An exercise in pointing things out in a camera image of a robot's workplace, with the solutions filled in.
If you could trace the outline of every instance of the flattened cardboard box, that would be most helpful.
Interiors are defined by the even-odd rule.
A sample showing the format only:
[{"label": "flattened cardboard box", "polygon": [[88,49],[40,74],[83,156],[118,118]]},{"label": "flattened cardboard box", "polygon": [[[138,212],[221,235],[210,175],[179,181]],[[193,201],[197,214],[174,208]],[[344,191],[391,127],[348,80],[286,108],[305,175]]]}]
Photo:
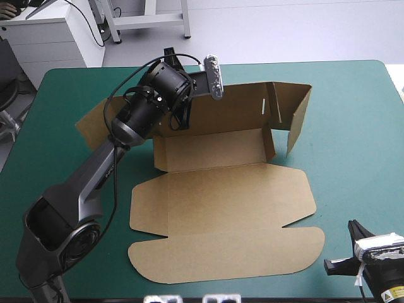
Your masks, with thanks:
[{"label": "flattened cardboard box", "polygon": [[[132,229],[166,236],[128,250],[133,266],[160,283],[294,273],[320,255],[317,227],[284,227],[316,211],[305,173],[267,164],[271,129],[299,137],[311,86],[249,83],[225,86],[220,101],[193,100],[191,128],[153,132],[155,167],[167,174],[133,190]],[[111,115],[123,102],[117,98]],[[77,128],[91,148],[107,130],[98,105]]]}]

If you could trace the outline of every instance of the cabinet drawer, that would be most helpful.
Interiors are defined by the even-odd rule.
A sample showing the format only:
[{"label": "cabinet drawer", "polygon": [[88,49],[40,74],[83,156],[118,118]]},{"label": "cabinet drawer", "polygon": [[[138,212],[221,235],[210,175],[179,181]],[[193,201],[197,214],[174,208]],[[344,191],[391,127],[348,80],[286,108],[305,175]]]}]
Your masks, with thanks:
[{"label": "cabinet drawer", "polygon": [[10,45],[74,41],[66,22],[3,25],[0,36]]},{"label": "cabinet drawer", "polygon": [[20,64],[83,59],[74,42],[16,44],[11,47]]},{"label": "cabinet drawer", "polygon": [[53,62],[34,62],[34,63],[21,63],[21,67],[31,80],[32,84],[39,88],[43,77],[46,72],[55,68],[85,68],[86,65],[83,60],[70,60],[70,61],[53,61]]}]

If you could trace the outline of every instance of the chair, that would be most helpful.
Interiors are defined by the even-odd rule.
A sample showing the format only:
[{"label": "chair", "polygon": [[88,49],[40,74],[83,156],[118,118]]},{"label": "chair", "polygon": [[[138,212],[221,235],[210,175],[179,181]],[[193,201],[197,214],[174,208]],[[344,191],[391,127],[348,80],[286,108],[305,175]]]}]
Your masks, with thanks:
[{"label": "chair", "polygon": [[20,93],[19,75],[23,73],[7,40],[0,41],[0,140],[11,136],[15,142],[29,106],[14,119],[7,111]]}]

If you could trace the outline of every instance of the warning label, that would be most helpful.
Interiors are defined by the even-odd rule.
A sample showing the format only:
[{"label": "warning label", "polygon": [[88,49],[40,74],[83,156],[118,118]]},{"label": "warning label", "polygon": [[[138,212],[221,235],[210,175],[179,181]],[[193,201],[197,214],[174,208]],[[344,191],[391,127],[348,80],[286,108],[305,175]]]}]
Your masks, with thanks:
[{"label": "warning label", "polygon": [[404,297],[404,286],[397,286],[386,290],[381,294],[384,303],[389,303],[397,298]]}]

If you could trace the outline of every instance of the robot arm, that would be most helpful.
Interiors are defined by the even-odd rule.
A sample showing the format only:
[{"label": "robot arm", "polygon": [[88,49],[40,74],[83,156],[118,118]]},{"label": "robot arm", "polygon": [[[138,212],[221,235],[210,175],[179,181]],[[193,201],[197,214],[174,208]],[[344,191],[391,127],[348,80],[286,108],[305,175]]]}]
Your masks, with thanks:
[{"label": "robot arm", "polygon": [[62,274],[102,238],[104,233],[96,221],[103,215],[99,191],[125,152],[143,144],[154,125],[168,113],[175,119],[176,129],[187,129],[193,97],[222,97],[215,56],[205,59],[206,71],[187,74],[174,50],[165,51],[169,60],[157,61],[138,86],[125,93],[128,103],[112,120],[112,136],[65,183],[46,189],[24,214],[16,265],[35,302],[69,302]]}]

